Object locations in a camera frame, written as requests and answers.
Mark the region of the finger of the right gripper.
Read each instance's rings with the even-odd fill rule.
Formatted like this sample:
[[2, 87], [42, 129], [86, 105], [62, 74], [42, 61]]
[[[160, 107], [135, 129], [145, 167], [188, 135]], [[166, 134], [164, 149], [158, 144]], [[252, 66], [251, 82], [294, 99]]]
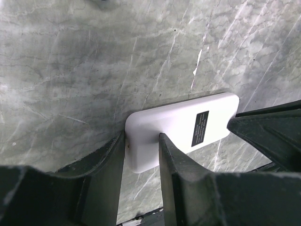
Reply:
[[301, 170], [300, 100], [238, 113], [227, 129], [283, 170]]

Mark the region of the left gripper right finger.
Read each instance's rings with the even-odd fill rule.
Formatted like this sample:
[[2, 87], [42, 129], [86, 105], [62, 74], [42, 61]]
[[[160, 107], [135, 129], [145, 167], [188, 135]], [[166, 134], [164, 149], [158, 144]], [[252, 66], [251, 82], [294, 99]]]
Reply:
[[159, 135], [167, 226], [298, 226], [301, 176], [286, 172], [217, 173]]

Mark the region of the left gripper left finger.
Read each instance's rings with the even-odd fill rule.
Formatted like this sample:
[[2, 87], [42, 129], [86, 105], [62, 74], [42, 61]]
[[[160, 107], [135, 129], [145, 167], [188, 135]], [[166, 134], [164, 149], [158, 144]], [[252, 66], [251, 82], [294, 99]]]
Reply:
[[0, 168], [3, 226], [114, 226], [125, 156], [123, 132], [56, 172]]

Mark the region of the red white AC remote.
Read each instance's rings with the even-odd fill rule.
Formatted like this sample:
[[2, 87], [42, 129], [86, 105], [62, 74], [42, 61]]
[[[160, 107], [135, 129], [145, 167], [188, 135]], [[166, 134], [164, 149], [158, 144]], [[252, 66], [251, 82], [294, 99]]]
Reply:
[[225, 92], [138, 111], [125, 123], [125, 161], [136, 174], [159, 165], [159, 135], [190, 153], [229, 135], [239, 97]]

